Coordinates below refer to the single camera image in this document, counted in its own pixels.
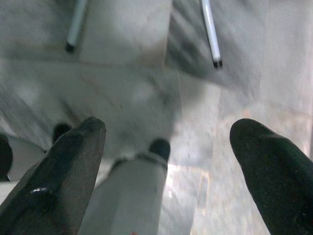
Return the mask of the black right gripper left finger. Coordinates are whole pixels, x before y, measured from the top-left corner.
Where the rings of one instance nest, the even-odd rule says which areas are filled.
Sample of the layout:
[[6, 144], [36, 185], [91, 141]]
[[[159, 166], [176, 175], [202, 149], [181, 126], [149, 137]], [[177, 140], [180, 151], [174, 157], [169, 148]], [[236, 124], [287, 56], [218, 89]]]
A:
[[95, 117], [60, 135], [0, 204], [0, 235], [77, 235], [105, 138], [106, 126]]

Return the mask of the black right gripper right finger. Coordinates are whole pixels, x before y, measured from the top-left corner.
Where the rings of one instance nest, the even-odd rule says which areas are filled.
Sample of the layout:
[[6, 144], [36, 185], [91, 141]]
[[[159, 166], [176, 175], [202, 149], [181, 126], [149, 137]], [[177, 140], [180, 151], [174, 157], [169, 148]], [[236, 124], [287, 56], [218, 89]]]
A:
[[313, 235], [313, 161], [252, 119], [236, 121], [229, 139], [270, 234]]

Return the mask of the white metal table leg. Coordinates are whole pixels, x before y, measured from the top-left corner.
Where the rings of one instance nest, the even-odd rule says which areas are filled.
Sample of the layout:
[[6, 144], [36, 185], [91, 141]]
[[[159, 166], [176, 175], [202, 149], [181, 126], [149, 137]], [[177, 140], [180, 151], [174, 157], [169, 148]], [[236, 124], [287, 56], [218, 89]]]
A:
[[84, 22], [84, 17], [87, 9], [88, 0], [76, 0], [73, 17], [71, 20], [70, 28], [67, 34], [66, 46], [65, 50], [68, 53], [73, 53], [79, 35], [82, 29], [82, 25]]
[[223, 66], [220, 48], [218, 44], [213, 14], [211, 10], [210, 0], [201, 0], [205, 28], [210, 45], [213, 66], [214, 68], [221, 68]]

